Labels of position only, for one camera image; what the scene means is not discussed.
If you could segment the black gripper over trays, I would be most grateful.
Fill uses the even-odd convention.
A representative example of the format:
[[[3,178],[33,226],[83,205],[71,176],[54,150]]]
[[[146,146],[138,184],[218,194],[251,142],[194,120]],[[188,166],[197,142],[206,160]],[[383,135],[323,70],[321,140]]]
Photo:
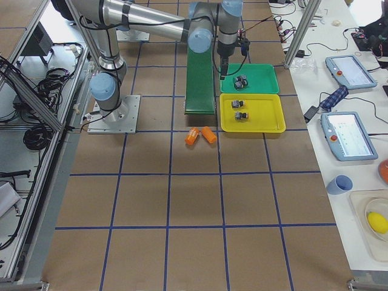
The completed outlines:
[[[218,33],[217,53],[220,57],[220,80],[224,80],[228,73],[229,57],[239,47],[243,57],[247,57],[250,41],[246,38],[246,30],[241,28],[235,33],[226,33],[222,30]]]

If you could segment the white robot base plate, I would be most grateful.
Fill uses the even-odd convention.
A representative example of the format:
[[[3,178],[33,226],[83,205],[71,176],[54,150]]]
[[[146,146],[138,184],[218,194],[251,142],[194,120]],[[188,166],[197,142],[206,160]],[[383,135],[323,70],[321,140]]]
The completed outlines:
[[[107,117],[102,119],[107,112],[101,115],[99,105],[95,101],[93,110],[98,113],[87,118],[90,122],[87,132],[89,134],[122,134],[136,133],[140,95],[127,95],[121,98],[121,105]]]
[[[118,42],[149,42],[150,34],[139,30],[117,30]]]

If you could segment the robot arm over trays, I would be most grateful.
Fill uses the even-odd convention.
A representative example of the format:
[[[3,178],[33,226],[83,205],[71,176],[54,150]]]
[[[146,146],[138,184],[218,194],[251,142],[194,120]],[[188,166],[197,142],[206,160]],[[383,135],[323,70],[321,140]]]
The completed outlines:
[[[239,29],[242,1],[192,2],[186,18],[136,4],[134,1],[67,1],[99,68],[116,77],[120,88],[126,69],[118,43],[146,41],[157,35],[187,44],[185,113],[215,114],[213,74],[229,76],[229,58],[249,40]]]

